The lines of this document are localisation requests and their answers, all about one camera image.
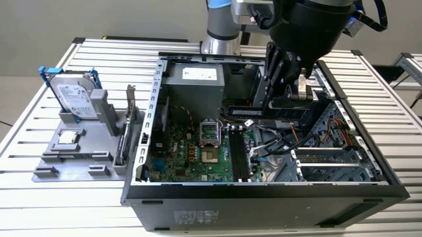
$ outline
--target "hard drive label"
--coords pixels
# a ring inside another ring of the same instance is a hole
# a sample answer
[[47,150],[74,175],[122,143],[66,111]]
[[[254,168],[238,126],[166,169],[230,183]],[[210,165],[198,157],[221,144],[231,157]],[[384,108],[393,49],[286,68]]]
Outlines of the hard drive label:
[[60,84],[58,85],[58,89],[71,113],[82,119],[96,119],[98,114],[94,110],[86,88],[79,85]]

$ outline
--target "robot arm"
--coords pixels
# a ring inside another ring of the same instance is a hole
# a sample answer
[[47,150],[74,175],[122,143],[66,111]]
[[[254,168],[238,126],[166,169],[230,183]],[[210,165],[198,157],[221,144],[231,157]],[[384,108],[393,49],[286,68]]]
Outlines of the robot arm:
[[[257,25],[270,34],[263,75],[269,87],[263,109],[286,104],[286,91],[295,94],[298,101],[306,102],[310,93],[305,80],[312,76],[316,61],[333,50],[342,33],[354,36],[364,24],[380,32],[388,28],[384,2],[374,1],[381,24],[364,14],[360,0],[210,0],[210,14],[215,15],[218,7],[223,7],[221,17],[209,17],[209,38],[227,33],[225,27],[214,24],[222,19],[223,8],[233,16],[234,24],[225,21],[225,25],[231,26],[231,35],[235,34],[235,25],[242,25],[242,29],[246,29],[245,25]],[[214,46],[219,45],[219,49],[225,46],[223,39],[230,38],[227,36],[218,37],[219,42]],[[235,38],[230,39],[231,51],[218,51],[218,47],[207,50],[209,39],[203,43],[203,53],[239,54]]]

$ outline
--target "motherboard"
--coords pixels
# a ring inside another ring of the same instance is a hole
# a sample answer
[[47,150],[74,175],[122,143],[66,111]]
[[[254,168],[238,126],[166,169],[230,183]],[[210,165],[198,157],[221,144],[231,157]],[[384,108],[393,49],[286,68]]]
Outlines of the motherboard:
[[[238,182],[238,164],[233,163],[233,146],[230,144],[229,128],[218,127],[221,133],[221,144],[205,146],[201,143],[201,135],[214,138],[213,129],[205,126],[205,132],[199,127],[193,131],[189,127],[173,125],[169,128],[169,151],[163,157],[153,160],[151,182]],[[251,167],[247,161],[247,152],[255,145],[251,130],[238,131],[242,135],[241,149],[243,167]],[[253,172],[247,171],[247,182],[261,182],[262,174],[259,167]]]

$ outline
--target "power supply label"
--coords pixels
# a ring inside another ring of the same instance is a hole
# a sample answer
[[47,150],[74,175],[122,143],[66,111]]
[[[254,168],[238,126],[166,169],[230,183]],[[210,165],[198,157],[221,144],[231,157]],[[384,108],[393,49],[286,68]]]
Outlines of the power supply label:
[[174,219],[177,224],[214,224],[217,223],[219,211],[174,211]]
[[71,113],[82,119],[98,119],[86,88],[79,85],[60,84],[58,89]]
[[215,68],[185,68],[182,79],[217,80],[217,69]]

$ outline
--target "metal frame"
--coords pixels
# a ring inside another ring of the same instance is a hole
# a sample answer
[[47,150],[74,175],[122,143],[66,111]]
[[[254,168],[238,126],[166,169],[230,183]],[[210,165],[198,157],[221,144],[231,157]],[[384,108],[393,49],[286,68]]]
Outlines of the metal frame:
[[[199,44],[87,39],[80,45],[71,45],[58,67],[66,65],[72,70],[88,70],[95,66],[103,87],[110,90],[110,101],[117,108],[123,108],[122,102],[126,104],[119,91],[126,89],[127,84],[135,84],[137,104],[146,109],[149,107],[146,100],[150,96],[146,92],[151,91],[159,51],[198,53]],[[242,55],[265,57],[265,47],[242,46]],[[410,199],[342,230],[314,229],[298,233],[283,229],[223,233],[201,231],[185,233],[186,235],[422,236],[422,159],[418,159],[422,154],[420,149],[422,136],[418,125],[413,124],[409,116],[401,111],[397,102],[384,92],[378,80],[368,73],[350,51],[334,50],[322,60],[332,68],[349,96],[350,104],[356,107],[396,174],[406,185]],[[6,171],[0,174],[0,201],[2,207],[8,208],[2,210],[2,213],[3,211],[8,213],[8,218],[4,219],[7,225],[3,229],[14,229],[3,233],[18,234],[15,230],[20,230],[19,235],[43,236],[63,234],[135,236],[146,233],[135,213],[129,208],[121,207],[118,197],[122,194],[123,182],[34,183],[31,181],[32,170],[40,161],[38,156],[46,150],[40,143],[50,141],[59,121],[58,103],[48,100],[48,95],[51,96],[50,92],[46,92],[46,87],[42,86],[0,144],[0,170]],[[369,104],[380,108],[368,109],[365,106]],[[396,108],[394,113],[386,110],[386,106]],[[414,128],[381,128],[386,124],[413,125]]]

